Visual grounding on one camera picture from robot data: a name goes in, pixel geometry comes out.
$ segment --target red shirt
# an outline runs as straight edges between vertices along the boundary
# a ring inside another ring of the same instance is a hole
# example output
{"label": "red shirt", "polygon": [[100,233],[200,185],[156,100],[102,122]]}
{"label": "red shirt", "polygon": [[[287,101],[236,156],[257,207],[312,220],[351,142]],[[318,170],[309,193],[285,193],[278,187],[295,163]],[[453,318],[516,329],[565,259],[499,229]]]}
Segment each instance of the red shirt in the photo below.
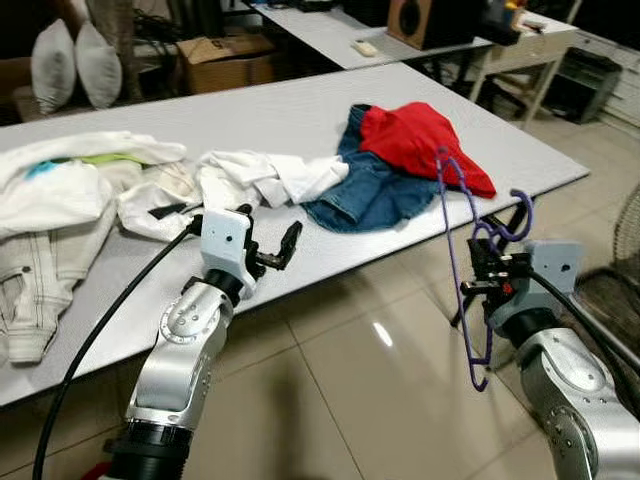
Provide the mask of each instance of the red shirt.
{"label": "red shirt", "polygon": [[[464,172],[469,190],[485,198],[496,194],[489,176],[460,148],[451,122],[426,103],[410,103],[392,111],[372,107],[362,121],[360,133],[361,151],[373,152],[394,167],[433,180],[438,178],[436,154],[446,147]],[[460,185],[453,168],[445,170],[444,182]]]}

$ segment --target white table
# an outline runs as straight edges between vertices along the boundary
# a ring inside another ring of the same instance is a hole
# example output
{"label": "white table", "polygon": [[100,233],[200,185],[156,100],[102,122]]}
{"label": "white table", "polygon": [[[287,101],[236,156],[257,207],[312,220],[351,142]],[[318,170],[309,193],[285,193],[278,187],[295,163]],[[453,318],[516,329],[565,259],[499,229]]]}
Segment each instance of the white table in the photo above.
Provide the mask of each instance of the white table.
{"label": "white table", "polygon": [[[272,9],[255,5],[255,10],[294,37],[317,50],[344,70],[402,62],[449,52],[486,47],[491,42],[476,37],[472,43],[418,50],[387,35],[387,27],[371,28],[347,15],[341,8],[329,12],[304,13],[297,8]],[[365,40],[378,49],[375,57],[364,57],[352,44]]]}
{"label": "white table", "polygon": [[[509,189],[539,195],[588,174],[560,152],[493,116],[403,64],[332,73],[270,85],[114,108],[0,130],[9,149],[47,138],[89,130],[148,133],[182,142],[189,157],[211,148],[251,149],[311,158],[333,154],[350,105],[396,108],[411,101],[430,103],[453,123],[462,147],[491,176],[498,191],[477,200],[481,215],[512,204]],[[460,194],[449,195],[453,226],[471,215]],[[255,239],[264,251],[277,251],[279,238],[294,221],[304,230],[285,273],[268,272],[257,294],[241,302],[244,311],[440,235],[444,222],[434,201],[405,225],[378,233],[340,235],[314,224],[300,207],[255,212]],[[55,385],[94,323],[162,245],[112,232],[86,281],[74,294],[55,342],[37,367],[0,369],[0,406]],[[202,274],[199,241],[179,246],[143,281],[113,317],[80,367],[84,374],[150,348],[160,315],[192,275]]]}

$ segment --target purple clothes hanger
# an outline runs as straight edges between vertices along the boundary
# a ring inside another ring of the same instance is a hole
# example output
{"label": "purple clothes hanger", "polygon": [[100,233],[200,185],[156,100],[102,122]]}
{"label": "purple clothes hanger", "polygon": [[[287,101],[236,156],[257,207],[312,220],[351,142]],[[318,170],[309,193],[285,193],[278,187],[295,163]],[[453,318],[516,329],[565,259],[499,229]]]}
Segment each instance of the purple clothes hanger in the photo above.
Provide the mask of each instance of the purple clothes hanger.
{"label": "purple clothes hanger", "polygon": [[482,381],[478,381],[474,367],[476,365],[486,366],[491,362],[491,350],[493,347],[493,330],[487,325],[486,339],[485,339],[485,354],[482,357],[476,357],[473,353],[471,346],[471,336],[469,334],[469,326],[467,324],[466,312],[464,310],[464,303],[462,301],[462,293],[460,292],[460,278],[458,276],[458,266],[455,258],[455,251],[453,248],[453,240],[451,238],[451,229],[449,227],[449,216],[447,214],[447,202],[446,202],[446,185],[444,183],[444,171],[446,168],[453,168],[458,177],[460,190],[467,197],[471,213],[473,215],[473,234],[472,238],[477,239],[478,234],[484,231],[488,235],[489,245],[494,253],[499,253],[497,242],[500,239],[505,239],[509,242],[519,242],[523,240],[531,230],[531,224],[533,223],[533,202],[529,196],[520,190],[511,190],[509,193],[511,196],[518,197],[525,204],[527,208],[527,223],[520,233],[511,233],[503,226],[494,227],[481,218],[478,217],[476,206],[473,200],[471,191],[467,188],[464,181],[464,173],[462,169],[455,161],[455,159],[449,157],[448,151],[445,148],[441,148],[436,155],[436,165],[438,169],[438,184],[440,187],[440,195],[442,197],[442,213],[444,214],[444,224],[447,232],[447,242],[449,243],[449,255],[451,257],[451,268],[453,270],[453,281],[456,289],[456,297],[458,301],[458,308],[462,319],[462,333],[464,335],[464,343],[467,351],[467,361],[469,363],[469,374],[471,376],[471,383],[473,387],[482,392],[487,387],[489,380],[484,377]]}

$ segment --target green fabric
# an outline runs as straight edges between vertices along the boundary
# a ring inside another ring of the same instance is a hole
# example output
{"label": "green fabric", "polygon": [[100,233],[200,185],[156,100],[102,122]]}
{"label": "green fabric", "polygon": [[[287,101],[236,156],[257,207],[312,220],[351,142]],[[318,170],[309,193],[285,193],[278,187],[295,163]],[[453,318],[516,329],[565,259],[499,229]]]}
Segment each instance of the green fabric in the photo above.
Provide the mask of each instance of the green fabric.
{"label": "green fabric", "polygon": [[115,162],[117,160],[131,160],[132,162],[140,163],[142,165],[146,165],[139,158],[134,157],[133,155],[129,155],[128,153],[105,153],[103,155],[92,155],[89,157],[77,157],[77,160],[81,160],[84,163],[89,163],[91,165],[101,165],[107,162]]}

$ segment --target cardboard box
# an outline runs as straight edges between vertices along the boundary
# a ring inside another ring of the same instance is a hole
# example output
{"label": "cardboard box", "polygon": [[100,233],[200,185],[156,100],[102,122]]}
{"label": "cardboard box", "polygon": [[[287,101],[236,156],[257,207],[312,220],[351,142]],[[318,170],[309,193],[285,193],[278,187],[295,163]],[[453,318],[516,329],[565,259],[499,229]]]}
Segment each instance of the cardboard box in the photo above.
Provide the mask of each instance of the cardboard box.
{"label": "cardboard box", "polygon": [[178,43],[192,93],[269,83],[275,80],[275,47],[264,35],[199,37]]}

